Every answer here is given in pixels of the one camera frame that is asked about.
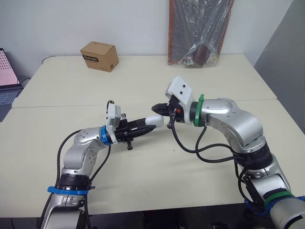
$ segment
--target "gray wall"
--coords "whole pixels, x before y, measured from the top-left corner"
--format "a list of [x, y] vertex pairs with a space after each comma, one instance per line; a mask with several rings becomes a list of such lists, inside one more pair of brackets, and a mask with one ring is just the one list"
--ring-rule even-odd
[[[80, 55], [90, 41], [114, 44], [119, 55], [167, 54], [168, 0], [0, 2], [0, 47], [18, 76], [32, 77], [49, 55]], [[291, 2], [234, 0], [222, 52], [254, 64]]]
[[295, 0], [254, 67], [305, 133], [304, 23], [305, 1]]

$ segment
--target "white wall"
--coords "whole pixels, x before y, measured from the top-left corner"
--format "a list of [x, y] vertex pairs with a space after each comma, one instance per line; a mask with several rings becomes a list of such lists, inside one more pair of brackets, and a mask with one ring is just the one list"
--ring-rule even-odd
[[[235, 0], [223, 53], [260, 56], [292, 0]], [[119, 55], [167, 54], [168, 0], [2, 0], [0, 47], [18, 75], [48, 55], [77, 55], [90, 41]]]

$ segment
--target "white table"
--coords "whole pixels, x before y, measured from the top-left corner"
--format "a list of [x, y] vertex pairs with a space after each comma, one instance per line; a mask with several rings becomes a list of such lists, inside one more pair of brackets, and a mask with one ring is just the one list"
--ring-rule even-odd
[[59, 56], [46, 61], [12, 107], [100, 105], [166, 102], [164, 91], [177, 75], [194, 95], [234, 100], [276, 99], [275, 94], [243, 54], [221, 55], [213, 68], [168, 65], [166, 56], [121, 56], [111, 73], [87, 68], [81, 56]]
[[[121, 103], [122, 111], [129, 120], [152, 115], [152, 100], [153, 96], [146, 106]], [[269, 147], [293, 193], [303, 195], [305, 137], [301, 130], [277, 100], [237, 103], [260, 119]], [[103, 125], [105, 109], [105, 105], [87, 105], [13, 108], [10, 111], [0, 126], [0, 217], [41, 214], [48, 196], [46, 189], [55, 181], [56, 154], [62, 140], [74, 130]], [[193, 147], [201, 129], [183, 124], [176, 124], [176, 128], [182, 142]], [[225, 143], [225, 139], [220, 132], [209, 128], [202, 145], [211, 143]], [[69, 141], [63, 152], [71, 144]], [[108, 162], [94, 181], [96, 189], [90, 191], [88, 197], [90, 214], [243, 201], [233, 162], [207, 164], [200, 161], [181, 150], [165, 126], [136, 138], [133, 147], [132, 151], [128, 151], [125, 144], [112, 147]], [[106, 151], [100, 152], [96, 167], [103, 161]], [[205, 153], [207, 158], [228, 155], [230, 152], [225, 148]]]

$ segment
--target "laptop keyboard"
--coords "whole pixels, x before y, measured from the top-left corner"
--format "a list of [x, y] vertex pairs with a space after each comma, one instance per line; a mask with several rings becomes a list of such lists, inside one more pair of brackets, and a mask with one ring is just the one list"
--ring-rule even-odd
[[0, 93], [0, 105], [11, 104], [19, 91]]

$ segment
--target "cardboard box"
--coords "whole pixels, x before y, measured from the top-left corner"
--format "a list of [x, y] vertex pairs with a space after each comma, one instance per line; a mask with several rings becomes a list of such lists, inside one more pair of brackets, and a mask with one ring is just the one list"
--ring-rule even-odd
[[88, 68], [111, 72], [119, 63], [118, 54], [112, 44], [90, 42], [81, 49], [81, 54]]

